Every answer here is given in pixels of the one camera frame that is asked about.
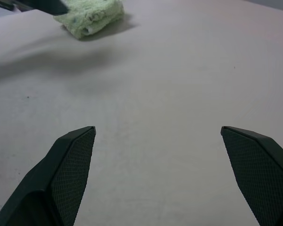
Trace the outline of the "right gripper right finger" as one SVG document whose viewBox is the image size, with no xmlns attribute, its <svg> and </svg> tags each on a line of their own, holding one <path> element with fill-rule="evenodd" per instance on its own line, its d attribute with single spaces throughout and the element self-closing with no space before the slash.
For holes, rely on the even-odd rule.
<svg viewBox="0 0 283 226">
<path fill-rule="evenodd" d="M 237 185 L 260 226 L 283 226 L 283 149 L 270 137 L 223 126 Z"/>
</svg>

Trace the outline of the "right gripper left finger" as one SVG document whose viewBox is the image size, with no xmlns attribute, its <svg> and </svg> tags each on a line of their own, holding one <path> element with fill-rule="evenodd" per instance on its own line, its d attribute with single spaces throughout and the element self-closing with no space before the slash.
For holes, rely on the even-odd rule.
<svg viewBox="0 0 283 226">
<path fill-rule="evenodd" d="M 88 126 L 58 138 L 0 210 L 0 226 L 74 226 L 95 136 Z"/>
</svg>

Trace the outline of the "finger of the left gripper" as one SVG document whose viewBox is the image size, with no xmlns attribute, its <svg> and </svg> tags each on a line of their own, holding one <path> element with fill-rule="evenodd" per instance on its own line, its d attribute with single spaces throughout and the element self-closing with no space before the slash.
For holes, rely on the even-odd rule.
<svg viewBox="0 0 283 226">
<path fill-rule="evenodd" d="M 35 8 L 51 15 L 68 13 L 68 7 L 62 0 L 35 0 Z"/>
</svg>

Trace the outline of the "green terry towel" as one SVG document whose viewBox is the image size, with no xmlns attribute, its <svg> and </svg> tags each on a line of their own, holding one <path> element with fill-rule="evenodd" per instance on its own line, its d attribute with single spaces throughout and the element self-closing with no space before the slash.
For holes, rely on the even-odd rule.
<svg viewBox="0 0 283 226">
<path fill-rule="evenodd" d="M 64 0 L 69 11 L 53 18 L 76 39 L 93 35 L 123 18 L 122 0 Z"/>
</svg>

